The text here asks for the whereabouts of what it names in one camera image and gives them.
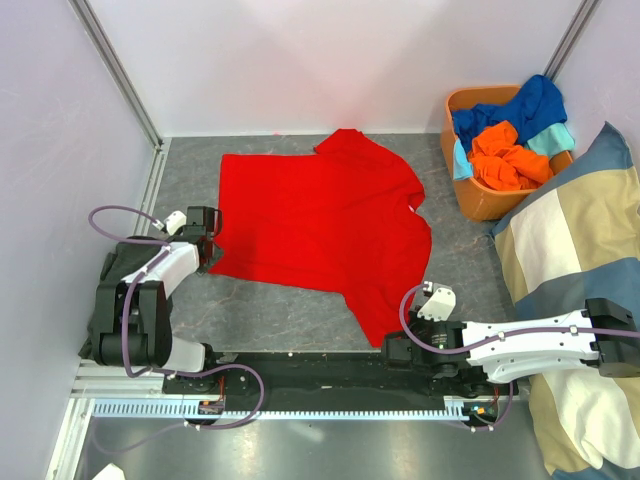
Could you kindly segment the red t shirt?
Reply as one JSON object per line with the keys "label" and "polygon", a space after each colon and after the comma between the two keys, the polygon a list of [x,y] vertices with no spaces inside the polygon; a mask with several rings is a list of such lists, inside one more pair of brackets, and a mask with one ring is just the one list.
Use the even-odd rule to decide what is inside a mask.
{"label": "red t shirt", "polygon": [[409,164],[362,132],[339,129],[308,155],[221,159],[209,270],[247,281],[340,294],[369,344],[399,330],[401,300],[426,271],[432,235]]}

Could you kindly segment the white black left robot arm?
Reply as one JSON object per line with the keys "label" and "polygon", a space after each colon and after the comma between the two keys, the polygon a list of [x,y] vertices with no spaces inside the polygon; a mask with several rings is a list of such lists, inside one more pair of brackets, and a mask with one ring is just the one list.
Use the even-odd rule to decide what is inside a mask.
{"label": "white black left robot arm", "polygon": [[[136,213],[161,236],[115,236],[95,221],[107,210]],[[171,295],[185,279],[208,272],[221,258],[216,237],[222,211],[190,206],[160,221],[132,207],[105,205],[92,210],[88,221],[116,247],[100,274],[85,355],[102,366],[122,367],[131,378],[147,372],[182,376],[196,392],[211,392],[220,378],[213,349],[173,335]]]}

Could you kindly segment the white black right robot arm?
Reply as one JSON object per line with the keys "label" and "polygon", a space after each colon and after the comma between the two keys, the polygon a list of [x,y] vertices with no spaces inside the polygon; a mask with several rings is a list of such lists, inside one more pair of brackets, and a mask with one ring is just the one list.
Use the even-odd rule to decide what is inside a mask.
{"label": "white black right robot arm", "polygon": [[595,369],[603,377],[639,374],[639,333],[630,312],[605,299],[529,322],[452,321],[455,294],[424,291],[407,310],[401,331],[386,335],[382,356],[391,369],[424,376],[437,395],[501,395],[513,382],[542,373]]}

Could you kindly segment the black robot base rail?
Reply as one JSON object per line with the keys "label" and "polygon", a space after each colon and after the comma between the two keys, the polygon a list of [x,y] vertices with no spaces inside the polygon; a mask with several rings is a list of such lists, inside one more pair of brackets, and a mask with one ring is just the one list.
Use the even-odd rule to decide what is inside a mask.
{"label": "black robot base rail", "polygon": [[215,355],[218,366],[243,364],[255,370],[270,392],[278,388],[300,390],[357,389],[416,391],[430,397],[505,397],[518,394],[515,381],[497,384],[480,367],[440,358],[406,345],[387,352],[224,352]]}

